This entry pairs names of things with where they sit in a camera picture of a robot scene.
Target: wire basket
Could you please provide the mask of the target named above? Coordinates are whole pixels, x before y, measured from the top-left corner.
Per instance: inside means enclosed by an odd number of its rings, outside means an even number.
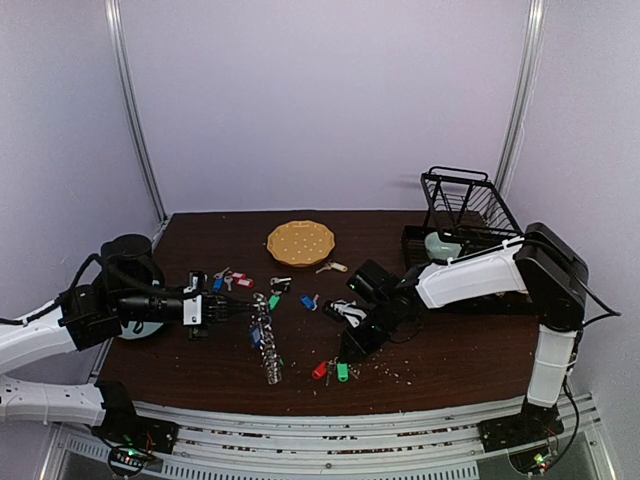
[[[431,226],[443,242],[462,245],[461,254],[522,235],[515,218],[484,172],[432,167],[421,176]]]

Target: black metal rack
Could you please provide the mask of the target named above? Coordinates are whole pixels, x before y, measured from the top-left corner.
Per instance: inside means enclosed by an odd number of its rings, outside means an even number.
[[[460,244],[461,255],[522,235],[486,173],[436,166],[423,173],[420,181],[428,210],[421,227],[407,225],[404,229],[407,267],[429,261],[424,238],[434,231],[443,242]]]

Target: red key tag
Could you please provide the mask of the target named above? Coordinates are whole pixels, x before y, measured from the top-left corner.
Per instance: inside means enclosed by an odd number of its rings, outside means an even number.
[[[313,372],[311,372],[311,376],[314,380],[320,380],[327,375],[327,364],[329,362],[322,362],[318,365]]]
[[[243,288],[253,288],[253,280],[250,278],[236,278],[236,285]]]

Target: dark brown tabletop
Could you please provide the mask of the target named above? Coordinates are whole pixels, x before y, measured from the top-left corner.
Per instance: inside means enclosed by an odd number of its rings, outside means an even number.
[[[329,386],[311,371],[333,358],[343,324],[303,308],[301,295],[355,300],[350,273],[316,274],[286,267],[266,250],[268,234],[290,220],[327,225],[336,237],[331,257],[350,272],[371,258],[402,275],[400,236],[420,225],[421,212],[250,212],[177,214],[155,259],[169,285],[185,285],[189,270],[212,276],[225,267],[245,272],[268,294],[273,276],[292,276],[291,291],[273,312],[283,380],[270,386],[260,353],[251,348],[249,319],[210,328],[209,338],[189,342],[181,326],[165,326],[136,341],[113,342],[100,378],[119,380],[134,400],[190,409],[265,415],[353,415],[407,412],[504,400],[526,392],[538,323],[529,316],[470,316],[428,312],[424,328],[405,344],[388,344],[361,364],[359,379]],[[249,299],[251,292],[234,288]],[[404,325],[397,340],[410,336]]]

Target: robotic arm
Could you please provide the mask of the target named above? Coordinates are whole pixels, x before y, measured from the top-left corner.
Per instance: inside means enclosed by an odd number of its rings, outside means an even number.
[[[399,279],[368,260],[348,281],[375,305],[342,335],[340,361],[364,360],[421,311],[501,292],[528,292],[540,321],[535,364],[519,415],[479,425],[485,451],[546,439],[564,430],[556,402],[577,355],[583,329],[588,269],[548,227],[532,224],[523,237],[459,259],[410,269]],[[336,318],[331,302],[325,313]]]
[[[191,272],[189,285],[165,288],[151,257],[151,242],[125,235],[102,246],[100,256],[83,264],[70,288],[41,309],[15,320],[0,319],[0,375],[59,353],[85,350],[122,333],[129,322],[177,323],[191,339],[207,327],[242,313],[257,313],[265,302],[241,302],[204,290],[205,275]],[[101,272],[89,285],[78,285],[92,261]],[[147,441],[170,453],[178,427],[140,417],[124,386],[48,385],[0,376],[0,421],[38,420],[89,425],[103,439],[140,451]]]

